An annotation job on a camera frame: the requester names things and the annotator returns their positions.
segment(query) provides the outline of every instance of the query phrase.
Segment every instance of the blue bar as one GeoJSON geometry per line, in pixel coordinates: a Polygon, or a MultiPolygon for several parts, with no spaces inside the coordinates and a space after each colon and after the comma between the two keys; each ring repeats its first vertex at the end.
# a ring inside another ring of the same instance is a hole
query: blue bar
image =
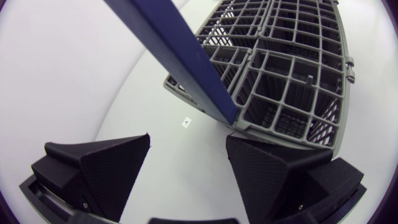
{"type": "Polygon", "coordinates": [[[230,95],[170,0],[105,2],[206,114],[224,123],[234,123],[237,109],[230,95]]]}

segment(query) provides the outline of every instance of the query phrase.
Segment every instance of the white wall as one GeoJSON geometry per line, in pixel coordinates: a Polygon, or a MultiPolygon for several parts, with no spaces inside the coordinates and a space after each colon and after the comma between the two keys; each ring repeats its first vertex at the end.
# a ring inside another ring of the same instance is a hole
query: white wall
{"type": "MultiPolygon", "coordinates": [[[[181,8],[188,0],[173,0],[181,8]]],[[[8,0],[0,12],[0,190],[42,223],[18,186],[44,143],[93,141],[144,47],[103,1],[8,0]]]]}

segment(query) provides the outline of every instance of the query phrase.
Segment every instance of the black triangular block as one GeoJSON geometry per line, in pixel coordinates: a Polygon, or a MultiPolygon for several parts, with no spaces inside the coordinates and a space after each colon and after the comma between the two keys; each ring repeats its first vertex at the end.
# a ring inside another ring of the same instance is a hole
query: black triangular block
{"type": "Polygon", "coordinates": [[[149,135],[84,144],[47,143],[37,179],[85,212],[118,222],[150,147],[149,135]]]}
{"type": "Polygon", "coordinates": [[[330,162],[328,149],[298,150],[228,136],[231,162],[250,223],[269,223],[309,169],[330,162]]]}

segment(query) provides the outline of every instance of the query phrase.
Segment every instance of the gray plastic rack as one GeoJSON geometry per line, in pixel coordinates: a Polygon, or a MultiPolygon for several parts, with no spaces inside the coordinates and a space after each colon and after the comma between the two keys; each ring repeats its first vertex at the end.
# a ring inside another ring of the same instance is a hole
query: gray plastic rack
{"type": "MultiPolygon", "coordinates": [[[[257,141],[338,152],[354,83],[337,1],[221,1],[196,33],[257,141]]],[[[171,75],[164,87],[192,106],[171,75]]]]}

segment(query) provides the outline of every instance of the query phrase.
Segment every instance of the small label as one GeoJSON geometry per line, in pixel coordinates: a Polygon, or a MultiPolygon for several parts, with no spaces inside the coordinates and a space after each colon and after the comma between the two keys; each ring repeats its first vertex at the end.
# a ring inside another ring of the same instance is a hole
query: small label
{"type": "Polygon", "coordinates": [[[185,118],[185,120],[182,122],[182,126],[184,127],[184,128],[188,128],[188,126],[189,126],[189,124],[191,123],[191,118],[189,118],[189,117],[186,117],[185,118]]]}

